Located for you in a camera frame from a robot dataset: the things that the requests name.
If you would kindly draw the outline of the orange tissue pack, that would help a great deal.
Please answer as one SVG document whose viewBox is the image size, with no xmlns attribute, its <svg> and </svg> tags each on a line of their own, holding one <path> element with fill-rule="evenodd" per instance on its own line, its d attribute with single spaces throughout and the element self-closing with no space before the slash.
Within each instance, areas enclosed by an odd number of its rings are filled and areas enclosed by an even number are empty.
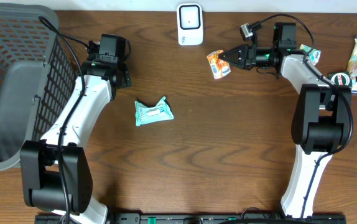
<svg viewBox="0 0 357 224">
<path fill-rule="evenodd" d="M 221 79 L 231 72 L 229 63 L 219 59 L 218 56 L 221 53 L 223 53 L 223 50 L 217 50 L 206 56 L 208 63 L 210 64 L 214 79 Z"/>
</svg>

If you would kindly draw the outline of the teal tissue pack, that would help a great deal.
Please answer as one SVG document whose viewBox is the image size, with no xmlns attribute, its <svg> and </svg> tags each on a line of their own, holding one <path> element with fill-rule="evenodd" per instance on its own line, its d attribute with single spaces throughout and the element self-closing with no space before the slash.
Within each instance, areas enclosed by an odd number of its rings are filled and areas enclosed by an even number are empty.
<svg viewBox="0 0 357 224">
<path fill-rule="evenodd" d="M 301 44 L 299 49 L 304 50 L 305 52 L 309 52 L 312 48 L 307 45 Z M 310 57 L 311 63 L 313 65 L 316 65 L 320 60 L 321 51 L 317 49 L 312 49 L 308 56 Z"/>
</svg>

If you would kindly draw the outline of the dark green round-label box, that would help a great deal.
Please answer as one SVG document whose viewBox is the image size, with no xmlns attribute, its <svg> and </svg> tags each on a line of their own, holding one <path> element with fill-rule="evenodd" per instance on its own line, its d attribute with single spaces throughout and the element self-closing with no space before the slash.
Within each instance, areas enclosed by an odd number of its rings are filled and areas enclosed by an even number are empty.
<svg viewBox="0 0 357 224">
<path fill-rule="evenodd" d="M 349 72 L 337 72 L 328 75 L 329 79 L 336 85 L 352 87 L 352 81 Z"/>
</svg>

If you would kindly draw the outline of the teal wet wipes pack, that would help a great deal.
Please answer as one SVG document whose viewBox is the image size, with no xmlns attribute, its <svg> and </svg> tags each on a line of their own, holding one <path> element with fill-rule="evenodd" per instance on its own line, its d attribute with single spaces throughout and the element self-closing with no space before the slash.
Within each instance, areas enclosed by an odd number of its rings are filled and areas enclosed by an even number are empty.
<svg viewBox="0 0 357 224">
<path fill-rule="evenodd" d="M 134 104 L 136 126 L 174 119 L 174 114 L 166 102 L 165 96 L 153 107 L 147 107 L 138 101 L 135 101 Z"/>
</svg>

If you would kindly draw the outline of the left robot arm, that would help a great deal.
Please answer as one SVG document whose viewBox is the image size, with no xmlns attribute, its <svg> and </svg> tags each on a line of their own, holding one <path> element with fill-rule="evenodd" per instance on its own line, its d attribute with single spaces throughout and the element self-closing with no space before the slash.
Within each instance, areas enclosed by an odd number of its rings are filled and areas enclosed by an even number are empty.
<svg viewBox="0 0 357 224">
<path fill-rule="evenodd" d="M 103 34 L 90 42 L 75 87 L 57 120 L 20 150 L 24 202 L 61 216 L 64 223 L 108 223 L 108 207 L 93 196 L 85 147 L 103 108 L 131 86 L 130 41 Z"/>
</svg>

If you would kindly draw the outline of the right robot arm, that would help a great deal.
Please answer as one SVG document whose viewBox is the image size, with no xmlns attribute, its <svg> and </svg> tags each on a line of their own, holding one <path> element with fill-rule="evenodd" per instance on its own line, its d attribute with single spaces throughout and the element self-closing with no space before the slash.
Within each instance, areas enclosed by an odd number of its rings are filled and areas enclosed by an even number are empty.
<svg viewBox="0 0 357 224">
<path fill-rule="evenodd" d="M 351 90 L 325 78 L 309 53 L 298 49 L 296 25 L 278 22 L 273 45 L 259 47 L 256 31 L 261 22 L 243 24 L 243 44 L 219 54 L 219 59 L 242 70 L 275 68 L 299 94 L 291 124 L 295 162 L 288 187 L 280 200 L 286 218 L 309 220 L 323 172 L 333 155 L 342 151 L 353 133 Z"/>
</svg>

